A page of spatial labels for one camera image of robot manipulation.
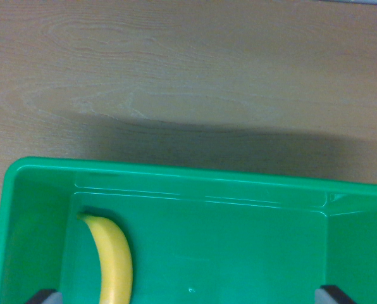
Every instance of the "wooden table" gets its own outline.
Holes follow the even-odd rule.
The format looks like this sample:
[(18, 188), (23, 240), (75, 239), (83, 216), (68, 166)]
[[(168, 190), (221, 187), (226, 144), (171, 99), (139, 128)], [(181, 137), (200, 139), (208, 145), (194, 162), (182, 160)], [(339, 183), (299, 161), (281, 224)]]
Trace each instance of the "wooden table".
[(377, 6), (1, 2), (0, 195), (27, 155), (377, 183)]

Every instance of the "green plastic bin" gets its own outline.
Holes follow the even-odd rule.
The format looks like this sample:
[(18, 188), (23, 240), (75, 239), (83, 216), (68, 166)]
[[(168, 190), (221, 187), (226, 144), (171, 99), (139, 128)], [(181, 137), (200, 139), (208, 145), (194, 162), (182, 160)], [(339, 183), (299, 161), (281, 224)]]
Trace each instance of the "green plastic bin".
[(132, 304), (307, 304), (322, 284), (377, 304), (377, 186), (46, 158), (18, 160), (4, 179), (0, 304), (42, 288), (99, 303), (78, 212), (126, 234)]

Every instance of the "green plastic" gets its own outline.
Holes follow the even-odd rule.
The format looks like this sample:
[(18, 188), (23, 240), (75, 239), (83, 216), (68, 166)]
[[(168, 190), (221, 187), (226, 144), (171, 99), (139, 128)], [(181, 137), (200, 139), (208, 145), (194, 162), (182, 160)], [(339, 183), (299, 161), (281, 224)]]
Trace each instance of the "green plastic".
[(99, 257), (78, 212), (127, 236), (132, 304), (307, 304), (322, 284), (377, 304), (377, 186), (45, 158), (4, 179), (0, 304), (42, 288), (99, 303)]

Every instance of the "wood grain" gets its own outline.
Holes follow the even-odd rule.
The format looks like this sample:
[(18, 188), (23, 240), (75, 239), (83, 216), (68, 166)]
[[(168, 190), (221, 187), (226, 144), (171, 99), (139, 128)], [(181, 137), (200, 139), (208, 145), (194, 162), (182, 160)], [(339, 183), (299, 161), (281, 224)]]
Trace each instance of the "wood grain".
[(377, 6), (0, 3), (0, 194), (27, 156), (377, 183)]

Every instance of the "banana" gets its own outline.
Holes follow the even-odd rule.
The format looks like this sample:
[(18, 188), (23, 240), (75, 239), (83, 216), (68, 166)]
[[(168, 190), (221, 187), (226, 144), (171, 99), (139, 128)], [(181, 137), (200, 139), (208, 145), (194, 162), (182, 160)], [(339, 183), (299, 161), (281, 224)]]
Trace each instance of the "banana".
[(78, 214), (93, 235), (101, 267), (100, 304), (129, 304), (132, 289), (132, 259), (127, 239), (108, 218)]

